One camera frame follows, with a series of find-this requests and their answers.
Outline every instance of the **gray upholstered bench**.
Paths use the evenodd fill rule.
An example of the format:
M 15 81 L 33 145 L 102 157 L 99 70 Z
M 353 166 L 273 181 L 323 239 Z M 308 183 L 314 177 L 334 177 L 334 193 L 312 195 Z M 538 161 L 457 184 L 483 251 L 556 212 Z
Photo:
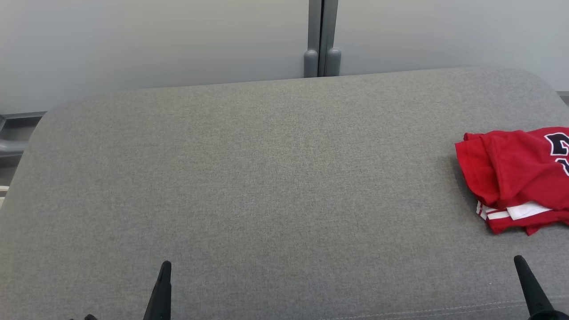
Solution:
M 0 318 L 525 319 L 522 254 L 569 311 L 569 229 L 494 236 L 464 132 L 569 125 L 541 79 L 457 68 L 144 89 L 34 132 L 0 211 Z

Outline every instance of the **gray floor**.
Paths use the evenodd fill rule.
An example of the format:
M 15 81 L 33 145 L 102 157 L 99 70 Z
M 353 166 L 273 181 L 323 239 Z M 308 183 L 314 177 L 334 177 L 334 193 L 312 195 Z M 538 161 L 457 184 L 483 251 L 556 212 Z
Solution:
M 0 130 L 0 139 L 9 141 L 28 141 L 39 118 L 28 118 L 21 120 L 8 120 L 2 130 Z M 19 155 L 0 154 L 0 186 L 9 186 L 18 163 Z

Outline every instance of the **stitching seam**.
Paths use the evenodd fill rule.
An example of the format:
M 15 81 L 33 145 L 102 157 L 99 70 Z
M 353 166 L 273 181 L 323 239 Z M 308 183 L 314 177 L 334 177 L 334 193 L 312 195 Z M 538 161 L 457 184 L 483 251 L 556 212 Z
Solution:
M 460 313 L 469 313 L 469 312 L 486 311 L 486 310 L 494 310 L 494 309 L 506 309 L 506 308 L 513 308 L 513 307 L 522 307 L 522 306 L 525 306 L 525 305 L 514 305 L 514 306 L 505 306 L 505 307 L 493 307 L 493 308 L 487 308 L 487 309 L 468 310 L 468 311 L 461 311 L 461 312 L 449 312 L 449 313 L 440 313 L 440 314 L 415 315 L 415 316 L 413 316 L 413 317 L 388 318 L 388 319 L 384 319 L 384 320 L 410 319 L 410 318 L 419 318 L 419 317 L 433 317 L 433 316 L 435 316 L 435 315 L 460 314 Z
M 553 296 L 550 297 L 549 300 L 556 300 L 556 299 L 561 299 L 561 298 L 567 298 L 569 297 L 569 295 L 565 295 L 565 296 Z M 408 313 L 418 313 L 418 312 L 430 312 L 430 311 L 443 311 L 443 310 L 455 310 L 455 309 L 461 309 L 461 308 L 470 308 L 470 307 L 480 307 L 480 306 L 490 306 L 490 305 L 498 305 L 500 303 L 509 303 L 509 302 L 522 302 L 523 300 L 510 300 L 510 301 L 500 301 L 500 302 L 490 302 L 490 303 L 483 303 L 481 305 L 471 305 L 471 306 L 459 306 L 459 307 L 450 307 L 450 308 L 441 308 L 441 309 L 430 309 L 430 310 L 418 310 L 418 311 L 404 311 L 404 312 L 392 312 L 392 313 L 378 313 L 378 314 L 368 314 L 368 315 L 355 315 L 352 317 L 340 317 L 340 318 L 327 318 L 327 319 L 321 319 L 321 320 L 342 320 L 342 319 L 357 319 L 357 318 L 369 318 L 369 317 L 379 317 L 380 315 L 396 315 L 396 314 L 408 314 Z M 495 307 L 495 308 L 491 308 L 491 309 L 499 309 L 499 308 L 504 308 L 504 307 Z M 459 312 L 459 313 L 465 313 L 465 312 L 474 312 L 474 311 L 483 311 L 483 310 L 491 310 L 491 309 L 481 309 L 481 310 L 472 310 L 472 311 L 463 311 L 463 312 Z M 416 318 L 416 317 L 430 317 L 431 315 L 417 315 L 414 317 L 407 317 L 407 318 Z M 389 318 L 389 319 L 385 319 L 385 320 L 391 320 L 391 319 L 403 319 L 403 318 Z

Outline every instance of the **white stripe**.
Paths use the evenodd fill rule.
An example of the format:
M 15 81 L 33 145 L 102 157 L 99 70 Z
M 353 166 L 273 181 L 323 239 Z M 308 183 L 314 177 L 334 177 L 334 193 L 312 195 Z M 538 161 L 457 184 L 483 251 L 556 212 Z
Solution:
M 480 201 L 478 201 L 478 204 L 476 205 L 476 214 L 486 220 L 486 212 L 484 212 L 484 206 Z
M 494 209 L 494 208 L 490 208 L 487 206 L 482 206 L 482 210 L 484 210 L 484 212 L 486 212 L 487 214 L 493 212 L 493 211 L 498 211 L 498 209 Z
M 524 204 L 520 204 L 519 206 L 508 207 L 507 209 L 510 213 L 510 216 L 514 220 L 531 217 L 536 214 L 551 210 L 549 208 L 541 206 L 535 201 L 526 202 Z
M 488 214 L 488 219 L 490 220 L 494 220 L 494 219 L 502 219 L 502 218 L 509 218 L 510 214 L 507 211 L 500 211 L 500 212 L 494 212 L 492 214 Z

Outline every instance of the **gray wall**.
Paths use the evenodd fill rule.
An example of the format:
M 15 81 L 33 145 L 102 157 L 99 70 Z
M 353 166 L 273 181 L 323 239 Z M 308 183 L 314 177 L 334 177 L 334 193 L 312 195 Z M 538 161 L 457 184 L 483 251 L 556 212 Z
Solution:
M 308 1 L 0 0 L 0 114 L 303 76 Z
M 341 75 L 468 65 L 525 69 L 569 91 L 568 0 L 340 0 Z

